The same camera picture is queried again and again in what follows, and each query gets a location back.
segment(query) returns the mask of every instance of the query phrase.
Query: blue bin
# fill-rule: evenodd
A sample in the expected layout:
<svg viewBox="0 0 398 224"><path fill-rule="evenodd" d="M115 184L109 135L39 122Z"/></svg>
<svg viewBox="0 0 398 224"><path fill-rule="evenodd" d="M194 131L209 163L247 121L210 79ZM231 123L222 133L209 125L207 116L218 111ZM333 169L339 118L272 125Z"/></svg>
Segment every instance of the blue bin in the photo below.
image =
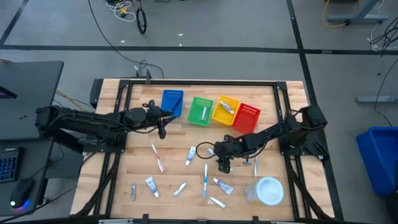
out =
<svg viewBox="0 0 398 224"><path fill-rule="evenodd" d="M162 110L173 111L174 117L180 117L182 114L182 102L184 91L182 90L164 90L162 98Z"/></svg>
<svg viewBox="0 0 398 224"><path fill-rule="evenodd" d="M395 191L398 127L371 127L356 137L373 191L380 196Z"/></svg>

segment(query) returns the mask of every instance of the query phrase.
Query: wooden table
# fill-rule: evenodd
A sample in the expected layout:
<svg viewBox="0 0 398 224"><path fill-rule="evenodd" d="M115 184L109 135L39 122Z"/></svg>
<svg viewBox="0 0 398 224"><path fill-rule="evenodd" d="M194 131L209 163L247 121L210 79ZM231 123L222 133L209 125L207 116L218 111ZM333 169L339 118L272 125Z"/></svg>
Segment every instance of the wooden table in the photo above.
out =
<svg viewBox="0 0 398 224"><path fill-rule="evenodd" d="M119 80L105 79L101 89L97 113L113 112ZM292 109L298 110L307 106L307 98L302 82L287 82ZM141 107L141 104L155 100L160 106L164 89L184 91L183 113L167 127L167 136L160 140L157 131L150 134L129 133L126 151L122 154L116 190L113 200L112 218L141 218L144 213L149 218L161 219L207 219L207 220L293 220L292 204L284 158L279 152L277 140L269 142L258 157L258 176L271 176L284 186L284 198L275 207L250 205L243 192L247 184L256 181L253 166L243 165L243 159L231 161L233 170L230 174L218 171L215 159L202 160L195 156L189 166L185 160L189 148L199 142L222 141L225 134L239 136L240 133L230 126L210 121L208 127L196 126L187 121L189 109L194 96L217 102L219 96L228 95L261 110L255 131L260 131L275 124L277 120L274 93L268 86L216 86L216 85L133 85L130 108ZM162 174L157 166L154 152L150 148L153 139L160 158L167 171ZM71 213L79 211L93 195L98 186L104 155L97 153L81 170L78 187ZM226 204L222 209L209 205L208 198L202 198L204 166L208 164L208 196L214 196ZM328 215L334 217L328 186L322 163L313 156L302 156L303 171L308 191ZM155 198L145 179L152 176L156 182L160 197ZM214 177L234 188L233 193L226 195L212 180ZM183 182L187 187L178 197L173 192ZM136 200L131 200L131 184L137 183ZM104 193L101 212L104 213L107 199ZM300 216L304 217L301 194L296 188Z"/></svg>

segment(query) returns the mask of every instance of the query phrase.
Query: computer mouse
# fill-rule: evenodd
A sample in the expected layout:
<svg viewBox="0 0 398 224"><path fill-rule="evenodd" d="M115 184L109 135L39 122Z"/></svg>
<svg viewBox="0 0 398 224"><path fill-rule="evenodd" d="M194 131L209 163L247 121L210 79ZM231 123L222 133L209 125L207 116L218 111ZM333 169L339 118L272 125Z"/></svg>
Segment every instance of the computer mouse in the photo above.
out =
<svg viewBox="0 0 398 224"><path fill-rule="evenodd" d="M32 178L25 178L18 182L11 193L10 205L12 208L22 207L29 198L35 180Z"/></svg>

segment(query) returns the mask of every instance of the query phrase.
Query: yellow cable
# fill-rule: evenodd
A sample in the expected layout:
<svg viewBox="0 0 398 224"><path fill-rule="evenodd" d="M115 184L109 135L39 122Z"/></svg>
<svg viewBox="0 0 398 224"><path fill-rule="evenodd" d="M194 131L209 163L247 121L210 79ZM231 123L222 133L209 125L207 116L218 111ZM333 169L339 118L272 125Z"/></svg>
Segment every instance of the yellow cable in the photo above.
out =
<svg viewBox="0 0 398 224"><path fill-rule="evenodd" d="M343 27L343 26L347 25L347 23L343 23L343 24L340 24L340 25L331 26L331 25L329 25L329 24L326 23L325 14L326 14L326 10L328 9L329 2L330 2L330 0L328 0L328 1L326 2L325 8L323 9L323 14L322 14L323 24L324 24L327 28L339 28L339 27Z"/></svg>
<svg viewBox="0 0 398 224"><path fill-rule="evenodd" d="M65 97L66 99L68 99L69 101L71 101L75 106L77 106L79 109L81 109L82 111L87 112L87 110L84 110L81 106L79 106L77 103L74 102L73 99L69 98L69 96L67 96L66 94L62 93L61 91L57 90L57 93L63 97Z"/></svg>

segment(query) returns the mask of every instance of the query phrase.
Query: red basket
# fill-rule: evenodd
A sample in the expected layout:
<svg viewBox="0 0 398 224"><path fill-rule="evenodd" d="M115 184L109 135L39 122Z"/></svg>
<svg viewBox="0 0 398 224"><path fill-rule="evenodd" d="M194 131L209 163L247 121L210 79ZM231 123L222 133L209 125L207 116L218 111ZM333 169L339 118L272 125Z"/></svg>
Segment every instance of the red basket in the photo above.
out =
<svg viewBox="0 0 398 224"><path fill-rule="evenodd" d="M259 119L261 110L241 103L232 128L244 134L253 133Z"/></svg>

